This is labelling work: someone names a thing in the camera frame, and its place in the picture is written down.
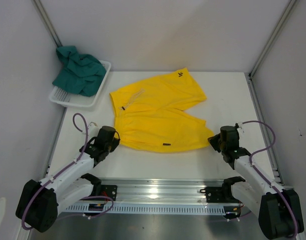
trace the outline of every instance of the white wall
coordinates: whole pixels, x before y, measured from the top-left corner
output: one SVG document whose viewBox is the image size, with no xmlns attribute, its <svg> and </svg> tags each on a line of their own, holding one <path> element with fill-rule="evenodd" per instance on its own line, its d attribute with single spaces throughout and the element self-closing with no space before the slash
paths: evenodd
<svg viewBox="0 0 306 240">
<path fill-rule="evenodd" d="M 306 226 L 306 0 L 299 1 L 254 84 L 276 131 L 282 177 L 299 194 Z"/>
<path fill-rule="evenodd" d="M 115 71 L 250 72 L 288 0 L 42 0 L 66 45 Z"/>
<path fill-rule="evenodd" d="M 23 186 L 45 169 L 62 112 L 48 100 L 60 67 L 31 1 L 0 0 L 0 198 L 6 198 L 0 240 L 15 239 Z"/>
</svg>

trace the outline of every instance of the metal linear rail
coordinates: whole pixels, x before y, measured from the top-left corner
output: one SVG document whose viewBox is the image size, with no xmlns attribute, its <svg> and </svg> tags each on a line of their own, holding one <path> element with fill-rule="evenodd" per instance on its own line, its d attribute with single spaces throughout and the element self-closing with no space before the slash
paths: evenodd
<svg viewBox="0 0 306 240">
<path fill-rule="evenodd" d="M 266 123 L 266 121 L 264 119 L 263 111 L 261 109 L 260 101 L 259 101 L 259 98 L 257 96 L 256 90 L 255 90 L 255 87 L 254 87 L 254 83 L 250 79 L 249 76 L 246 75 L 245 77 L 247 79 L 247 85 L 248 85 L 249 93 L 250 93 L 252 101 L 253 101 L 253 105 L 254 105 L 254 108 L 255 108 L 257 119 L 260 120 L 261 122 Z M 271 133 L 269 132 L 268 128 L 263 126 L 262 124 L 260 124 L 259 127 L 260 127 L 262 135 L 263 135 L 265 146 L 269 146 L 272 143 L 271 137 L 270 137 Z M 283 179 L 282 179 L 282 176 L 279 172 L 279 165 L 278 165 L 277 155 L 275 153 L 274 147 L 267 150 L 267 154 L 268 154 L 268 158 L 269 158 L 269 161 L 271 163 L 271 166 L 272 166 L 275 181 L 277 183 L 280 183 L 280 184 L 283 185 Z"/>
<path fill-rule="evenodd" d="M 50 34 L 52 40 L 54 41 L 56 47 L 61 47 L 62 43 L 61 40 L 57 34 L 57 31 L 55 30 L 49 15 L 47 13 L 47 11 L 45 10 L 42 2 L 40 0 L 32 0 L 32 3 L 34 5 L 34 7 L 36 8 L 37 13 L 39 14 L 46 30 L 48 31 L 48 33 Z"/>
<path fill-rule="evenodd" d="M 103 179 L 103 185 L 117 185 L 114 207 L 109 213 L 119 214 L 170 214 L 170 215 L 225 215 L 224 207 L 238 207 L 238 203 L 207 203 L 200 193 L 206 186 L 220 187 L 220 180 L 123 180 Z M 99 213 L 89 204 L 102 201 L 79 201 L 68 207 L 70 213 Z"/>
</svg>

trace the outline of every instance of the drawstring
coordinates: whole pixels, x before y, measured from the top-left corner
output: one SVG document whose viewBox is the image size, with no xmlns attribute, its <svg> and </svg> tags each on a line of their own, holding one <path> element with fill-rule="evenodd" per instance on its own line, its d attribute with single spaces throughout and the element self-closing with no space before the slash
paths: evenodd
<svg viewBox="0 0 306 240">
<path fill-rule="evenodd" d="M 144 93 L 144 92 L 145 92 L 145 90 L 144 90 L 144 89 L 141 89 L 140 91 L 134 93 L 134 94 L 130 97 L 128 103 L 127 103 L 125 106 L 121 106 L 119 109 L 120 109 L 120 110 L 123 110 L 123 111 L 124 111 L 125 109 L 127 109 L 127 108 L 128 108 L 132 103 L 134 103 L 134 101 L 135 101 L 142 93 Z"/>
</svg>

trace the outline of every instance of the white plastic basket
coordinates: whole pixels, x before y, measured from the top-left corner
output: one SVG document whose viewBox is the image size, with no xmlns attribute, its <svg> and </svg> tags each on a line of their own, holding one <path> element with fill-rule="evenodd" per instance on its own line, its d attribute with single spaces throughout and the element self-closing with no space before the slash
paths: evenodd
<svg viewBox="0 0 306 240">
<path fill-rule="evenodd" d="M 97 93 L 93 96 L 82 96 L 78 94 L 72 94 L 68 93 L 67 91 L 64 91 L 63 89 L 54 86 L 52 92 L 48 96 L 48 99 L 53 102 L 60 104 L 64 107 L 78 107 L 78 108 L 91 108 L 96 103 L 101 89 L 104 85 L 104 82 L 106 81 L 108 74 L 111 69 L 111 63 L 108 61 L 102 61 L 100 60 L 100 63 L 103 65 L 103 67 L 106 69 L 106 74 L 103 78 L 103 81 L 101 85 L 99 86 Z"/>
</svg>

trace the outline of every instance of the metal frame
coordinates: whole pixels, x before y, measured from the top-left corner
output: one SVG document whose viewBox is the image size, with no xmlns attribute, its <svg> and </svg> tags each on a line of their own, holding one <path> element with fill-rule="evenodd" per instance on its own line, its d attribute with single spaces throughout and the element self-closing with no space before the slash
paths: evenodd
<svg viewBox="0 0 306 240">
<path fill-rule="evenodd" d="M 271 50 L 272 46 L 274 45 L 275 41 L 278 39 L 282 29 L 284 28 L 288 19 L 292 15 L 293 10 L 296 8 L 298 2 L 299 2 L 299 0 L 290 0 L 288 2 L 288 5 L 286 6 L 284 12 L 282 13 L 279 21 L 277 22 L 277 25 L 275 26 L 271 36 L 268 38 L 261 54 L 259 55 L 256 63 L 254 64 L 254 67 L 252 68 L 252 70 L 249 74 L 249 78 L 251 80 L 253 79 L 255 73 L 259 69 L 262 62 L 265 60 L 265 57 L 268 55 L 268 53 Z"/>
<path fill-rule="evenodd" d="M 46 28 L 46 30 L 48 31 L 48 33 L 50 34 L 52 40 L 54 41 L 56 47 L 61 47 L 62 43 L 61 40 L 57 34 L 57 31 L 55 30 L 48 13 L 45 11 L 45 8 L 42 4 L 42 2 L 40 0 L 32 0 L 32 3 L 37 11 L 37 13 L 39 14 L 39 16 L 41 17 L 41 20 Z"/>
<path fill-rule="evenodd" d="M 61 117 L 60 117 L 58 126 L 56 128 L 56 131 L 55 131 L 55 134 L 54 134 L 54 137 L 53 137 L 53 144 L 52 144 L 52 146 L 50 147 L 50 149 L 47 153 L 47 158 L 46 158 L 47 163 L 46 163 L 46 167 L 44 169 L 43 177 L 45 177 L 49 173 L 51 160 L 52 160 L 54 152 L 55 152 L 55 147 L 58 143 L 59 135 L 60 135 L 60 132 L 61 132 L 61 128 L 62 128 L 62 125 L 63 125 L 63 121 L 64 121 L 64 117 L 65 117 L 66 112 L 67 112 L 67 108 L 63 107 L 63 111 L 61 113 Z"/>
<path fill-rule="evenodd" d="M 246 79 L 247 79 L 247 85 L 248 85 L 249 93 L 251 95 L 251 98 L 252 98 L 252 101 L 253 101 L 253 104 L 254 104 L 257 119 L 260 120 L 261 122 L 265 123 L 266 121 L 264 119 L 264 115 L 263 115 L 263 112 L 262 112 L 262 109 L 261 109 L 259 98 L 257 96 L 256 90 L 255 90 L 255 87 L 254 87 L 254 83 L 250 79 L 249 76 L 246 76 Z M 269 146 L 272 143 L 272 140 L 271 140 L 268 128 L 261 124 L 260 129 L 261 129 L 261 132 L 262 132 L 262 135 L 263 135 L 265 145 Z M 271 166 L 272 166 L 275 181 L 277 183 L 281 183 L 283 185 L 284 184 L 283 183 L 283 178 L 282 178 L 282 176 L 279 172 L 277 155 L 275 153 L 274 148 L 270 148 L 269 150 L 267 150 L 267 154 L 268 154 L 268 158 L 270 160 Z"/>
<path fill-rule="evenodd" d="M 108 202 L 104 205 L 103 211 L 111 207 Z M 89 210 L 89 203 L 76 203 L 66 209 L 67 213 L 98 213 L 97 210 Z M 109 211 L 111 214 L 162 214 L 162 215 L 212 215 L 224 216 L 225 210 L 221 205 L 208 206 L 187 206 L 187 205 L 167 205 L 164 204 L 127 204 L 115 202 Z"/>
</svg>

